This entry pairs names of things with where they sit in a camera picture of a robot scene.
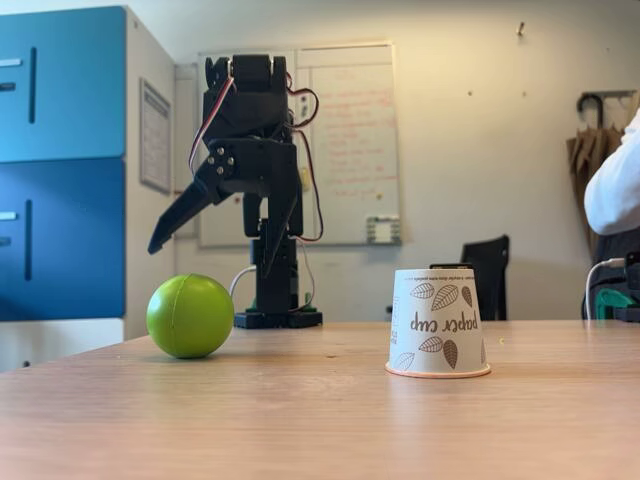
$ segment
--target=white cable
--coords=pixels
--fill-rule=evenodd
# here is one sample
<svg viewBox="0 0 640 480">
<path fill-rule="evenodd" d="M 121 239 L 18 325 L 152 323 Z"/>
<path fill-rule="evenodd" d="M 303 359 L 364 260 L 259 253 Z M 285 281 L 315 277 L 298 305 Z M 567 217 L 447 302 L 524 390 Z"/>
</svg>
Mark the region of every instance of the white cable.
<svg viewBox="0 0 640 480">
<path fill-rule="evenodd" d="M 307 268 L 307 273 L 309 274 L 309 279 L 311 280 L 311 297 L 309 298 L 309 301 L 306 302 L 304 305 L 302 305 L 301 307 L 289 310 L 289 312 L 298 312 L 298 311 L 300 311 L 300 310 L 302 310 L 304 308 L 307 308 L 309 305 L 311 305 L 311 303 L 313 302 L 313 299 L 314 299 L 314 297 L 316 295 L 316 281 L 313 278 L 313 272 L 311 271 L 311 267 L 309 265 L 309 258 L 307 257 L 307 247 L 305 246 L 304 242 L 301 239 L 296 237 L 296 241 L 302 247 L 302 253 L 303 253 L 303 256 L 304 256 L 304 264 L 305 264 L 305 267 Z M 238 272 L 238 274 L 231 281 L 231 286 L 229 287 L 229 296 L 231 296 L 232 299 L 233 299 L 233 293 L 235 292 L 236 286 L 238 285 L 238 282 L 240 281 L 240 279 L 243 276 L 245 276 L 247 273 L 255 272 L 255 271 L 256 271 L 256 266 L 255 265 L 251 265 L 250 267 L 244 268 L 240 272 Z"/>
<path fill-rule="evenodd" d="M 311 267 L 309 266 L 309 258 L 307 257 L 307 247 L 299 237 L 296 237 L 296 242 L 298 242 L 302 247 L 302 253 L 304 255 L 304 264 L 307 267 L 307 273 L 309 273 L 309 279 L 311 280 L 311 297 L 309 298 L 309 301 L 306 302 L 304 305 L 298 308 L 294 308 L 293 310 L 289 310 L 289 312 L 298 312 L 304 308 L 307 308 L 309 305 L 311 305 L 311 303 L 313 302 L 313 297 L 315 297 L 316 295 L 316 281 L 313 278 L 313 273 L 311 272 Z"/>
<path fill-rule="evenodd" d="M 231 286 L 229 287 L 229 296 L 233 299 L 233 292 L 236 289 L 236 286 L 238 285 L 238 282 L 240 281 L 240 279 L 245 276 L 247 273 L 249 272 L 255 272 L 256 271 L 256 266 L 255 265 L 251 265 L 250 267 L 247 267 L 243 270 L 241 270 L 236 276 L 235 278 L 231 281 Z"/>
<path fill-rule="evenodd" d="M 589 270 L 589 275 L 587 275 L 587 285 L 585 287 L 585 304 L 587 307 L 587 321 L 591 320 L 591 277 L 595 273 L 595 271 L 600 267 L 608 267 L 608 268 L 622 268 L 624 267 L 625 260 L 624 258 L 610 258 L 609 260 L 604 260 L 600 263 L 596 263 L 591 270 Z"/>
<path fill-rule="evenodd" d="M 227 82 L 222 85 L 222 89 L 218 94 L 218 99 L 213 104 L 213 107 L 211 109 L 211 112 L 209 113 L 209 116 L 204 121 L 200 129 L 196 132 L 196 137 L 194 138 L 193 144 L 191 145 L 191 152 L 189 153 L 189 161 L 188 161 L 189 169 L 191 170 L 192 175 L 195 174 L 193 170 L 193 160 L 196 157 L 198 146 L 202 141 L 202 137 L 204 137 L 204 134 L 207 132 L 207 130 L 209 129 L 209 126 L 213 122 L 213 119 L 218 114 L 218 110 L 220 110 L 220 107 L 222 106 L 222 102 L 224 102 L 224 99 L 227 96 L 227 93 L 229 92 L 229 89 L 231 88 L 232 85 L 233 85 L 233 77 L 229 77 Z"/>
</svg>

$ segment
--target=hook on wall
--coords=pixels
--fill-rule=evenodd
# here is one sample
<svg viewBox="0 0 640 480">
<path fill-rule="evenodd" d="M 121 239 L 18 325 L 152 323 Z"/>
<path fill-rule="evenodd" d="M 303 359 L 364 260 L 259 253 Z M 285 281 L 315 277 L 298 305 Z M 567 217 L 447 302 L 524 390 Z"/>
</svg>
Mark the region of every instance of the hook on wall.
<svg viewBox="0 0 640 480">
<path fill-rule="evenodd" d="M 635 94 L 635 90 L 603 90 L 599 92 L 583 92 L 577 103 L 578 113 L 584 111 L 584 104 L 588 100 L 593 100 L 598 109 L 598 128 L 604 126 L 604 99 L 614 97 L 623 98 L 630 97 Z"/>
<path fill-rule="evenodd" d="M 602 128 L 604 126 L 604 102 L 599 95 L 594 93 L 583 93 L 578 99 L 578 113 L 582 113 L 584 111 L 584 104 L 588 100 L 596 102 L 596 107 L 598 109 L 598 128 Z"/>
</svg>

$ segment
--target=white paper cup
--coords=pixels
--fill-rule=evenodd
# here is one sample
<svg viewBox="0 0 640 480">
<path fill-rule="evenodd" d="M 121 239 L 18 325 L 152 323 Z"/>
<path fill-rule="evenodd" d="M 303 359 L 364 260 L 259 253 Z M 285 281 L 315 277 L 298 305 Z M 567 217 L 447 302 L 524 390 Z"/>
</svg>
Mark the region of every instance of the white paper cup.
<svg viewBox="0 0 640 480">
<path fill-rule="evenodd" d="M 386 369 L 397 375 L 489 373 L 473 270 L 396 270 L 390 342 Z"/>
</svg>

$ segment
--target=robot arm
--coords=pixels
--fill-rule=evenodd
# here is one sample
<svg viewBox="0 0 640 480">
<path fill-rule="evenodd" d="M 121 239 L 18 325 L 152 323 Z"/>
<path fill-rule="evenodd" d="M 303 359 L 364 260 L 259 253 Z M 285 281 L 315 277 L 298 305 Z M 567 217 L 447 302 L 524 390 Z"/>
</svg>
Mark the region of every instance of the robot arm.
<svg viewBox="0 0 640 480">
<path fill-rule="evenodd" d="M 149 253 L 159 251 L 209 204 L 244 193 L 244 233 L 252 239 L 256 299 L 255 307 L 236 314 L 235 325 L 300 328 L 321 324 L 322 314 L 311 308 L 310 301 L 302 307 L 298 301 L 294 237 L 302 235 L 302 188 L 291 141 L 285 59 L 274 57 L 272 63 L 266 55 L 240 55 L 233 61 L 220 58 L 215 64 L 207 59 L 205 72 L 209 90 L 204 94 L 203 126 L 210 125 L 198 136 L 209 156 L 191 185 L 160 217 Z M 216 109 L 217 115 L 210 120 Z M 260 218 L 264 198 L 269 201 L 268 218 Z"/>
<path fill-rule="evenodd" d="M 211 156 L 197 170 L 193 183 L 160 217 L 149 253 L 159 251 L 178 228 L 207 205 L 217 205 L 233 193 L 244 193 L 244 228 L 251 237 L 259 236 L 260 202 L 269 199 L 261 269 L 266 276 L 285 233 L 302 233 L 302 218 L 292 218 L 300 199 L 295 146 L 274 140 L 237 138 L 213 140 L 209 150 Z"/>
</svg>

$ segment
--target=framed paper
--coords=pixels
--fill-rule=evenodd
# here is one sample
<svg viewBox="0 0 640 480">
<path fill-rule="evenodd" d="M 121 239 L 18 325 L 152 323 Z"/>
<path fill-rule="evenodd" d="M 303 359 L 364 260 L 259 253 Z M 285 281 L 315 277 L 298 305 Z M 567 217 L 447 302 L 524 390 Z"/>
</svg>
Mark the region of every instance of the framed paper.
<svg viewBox="0 0 640 480">
<path fill-rule="evenodd" d="M 140 182 L 171 193 L 171 105 L 140 82 Z"/>
</svg>

